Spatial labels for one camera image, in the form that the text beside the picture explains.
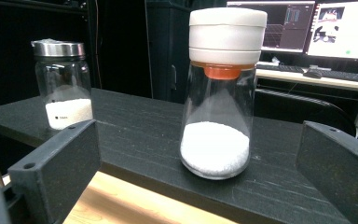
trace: transparent glass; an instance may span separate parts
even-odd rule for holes
[[[39,61],[35,72],[52,129],[93,118],[90,72],[85,61]]]
[[[180,155],[192,173],[226,179],[250,160],[255,65],[191,62]]]

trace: white powder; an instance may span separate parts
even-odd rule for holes
[[[248,159],[249,137],[219,123],[187,124],[181,154],[188,166],[206,176],[232,175]]]
[[[91,100],[77,99],[46,104],[51,128],[62,130],[83,120],[92,119]]]

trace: white cap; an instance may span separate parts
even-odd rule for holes
[[[257,63],[267,13],[240,7],[213,7],[190,13],[189,56],[201,63]]]

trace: jar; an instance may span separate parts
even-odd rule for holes
[[[267,13],[216,7],[190,13],[190,67],[180,156],[192,173],[227,179],[249,164],[258,62]]]
[[[31,44],[50,128],[61,130],[92,119],[90,72],[83,43],[44,39]]]

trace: computer monitor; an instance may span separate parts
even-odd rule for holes
[[[268,14],[263,51],[302,53],[310,30],[314,1],[227,1]]]
[[[358,60],[358,2],[318,4],[310,30],[308,55]]]

